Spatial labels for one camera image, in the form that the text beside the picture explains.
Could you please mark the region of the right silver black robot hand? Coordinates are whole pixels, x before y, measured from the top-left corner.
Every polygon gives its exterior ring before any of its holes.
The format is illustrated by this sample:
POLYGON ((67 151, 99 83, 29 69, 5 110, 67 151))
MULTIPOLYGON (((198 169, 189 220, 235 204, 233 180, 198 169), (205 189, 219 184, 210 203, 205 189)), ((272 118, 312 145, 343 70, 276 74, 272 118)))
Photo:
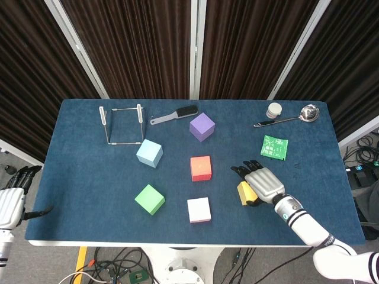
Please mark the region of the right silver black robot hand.
POLYGON ((258 206, 262 203, 275 204, 279 196, 285 195, 283 183, 267 168, 256 160, 243 161, 244 166, 232 166, 256 195, 246 198, 246 205, 258 206))

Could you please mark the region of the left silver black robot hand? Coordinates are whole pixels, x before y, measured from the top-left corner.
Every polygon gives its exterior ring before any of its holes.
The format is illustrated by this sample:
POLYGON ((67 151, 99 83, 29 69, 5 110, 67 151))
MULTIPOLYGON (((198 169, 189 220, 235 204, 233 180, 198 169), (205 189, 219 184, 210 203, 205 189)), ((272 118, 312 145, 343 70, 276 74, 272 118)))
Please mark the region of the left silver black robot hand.
POLYGON ((54 208, 49 206, 42 211, 25 211, 26 196, 35 175, 41 171, 42 166, 24 166, 18 170, 1 189, 1 229, 13 230, 23 221, 42 217, 54 208))

